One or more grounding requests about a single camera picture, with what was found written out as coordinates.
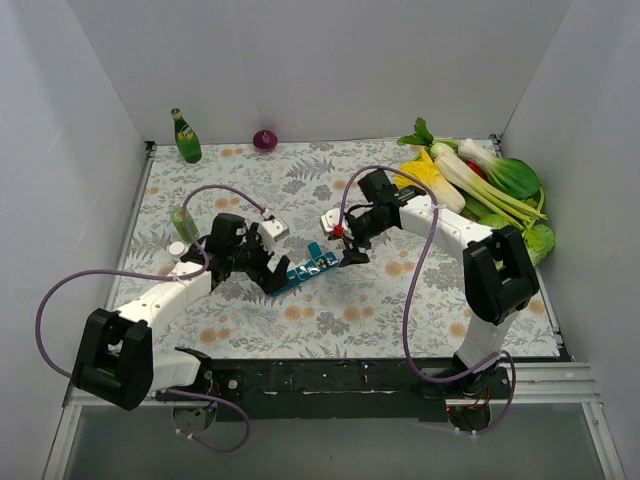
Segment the teal pill organizer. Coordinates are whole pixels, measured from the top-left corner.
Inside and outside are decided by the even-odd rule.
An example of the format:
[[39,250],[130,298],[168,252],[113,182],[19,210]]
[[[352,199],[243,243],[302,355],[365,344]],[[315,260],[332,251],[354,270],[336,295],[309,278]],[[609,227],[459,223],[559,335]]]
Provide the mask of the teal pill organizer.
[[339,260],[336,254],[323,250],[317,242],[310,243],[307,248],[309,259],[287,270],[288,283],[278,290],[277,294],[296,289],[301,284],[338,266]]

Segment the white pill bottle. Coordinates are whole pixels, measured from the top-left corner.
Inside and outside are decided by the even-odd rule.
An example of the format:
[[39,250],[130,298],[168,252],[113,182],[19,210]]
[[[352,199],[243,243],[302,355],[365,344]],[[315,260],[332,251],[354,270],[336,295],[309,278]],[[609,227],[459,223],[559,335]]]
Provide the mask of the white pill bottle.
[[175,241],[169,244],[167,252],[174,263],[181,261],[181,258],[188,252],[189,247],[181,241]]

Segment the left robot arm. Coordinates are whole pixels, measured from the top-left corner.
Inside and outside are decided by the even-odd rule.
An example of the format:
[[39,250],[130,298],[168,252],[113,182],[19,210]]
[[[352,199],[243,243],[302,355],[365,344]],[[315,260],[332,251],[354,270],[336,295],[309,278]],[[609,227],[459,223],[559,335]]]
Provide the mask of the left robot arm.
[[160,283],[113,311],[98,308],[89,315],[72,385],[125,410],[172,387],[190,399],[205,398],[213,386],[208,356],[189,348],[164,351],[157,345],[160,333],[234,273],[245,274],[266,294],[285,287],[289,258],[282,256],[275,268],[269,263],[288,233],[276,217],[247,223],[238,215],[217,215],[210,233]]

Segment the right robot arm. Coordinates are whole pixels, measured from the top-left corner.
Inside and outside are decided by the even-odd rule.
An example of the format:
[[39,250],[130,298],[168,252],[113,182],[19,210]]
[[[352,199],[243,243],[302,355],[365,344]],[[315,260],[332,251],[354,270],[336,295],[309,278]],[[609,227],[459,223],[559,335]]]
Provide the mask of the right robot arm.
[[372,239],[391,228],[422,237],[425,251],[436,245],[458,261],[471,311],[461,346],[450,367],[435,376],[425,374],[412,358],[406,362],[435,391],[475,397],[506,358],[502,346],[515,318],[539,291],[525,242],[513,226],[493,229],[465,219],[439,204],[420,182],[398,188],[388,171],[382,166],[358,170],[351,179],[367,201],[362,214],[339,206],[322,216],[322,229],[328,238],[342,241],[342,266],[367,263]]

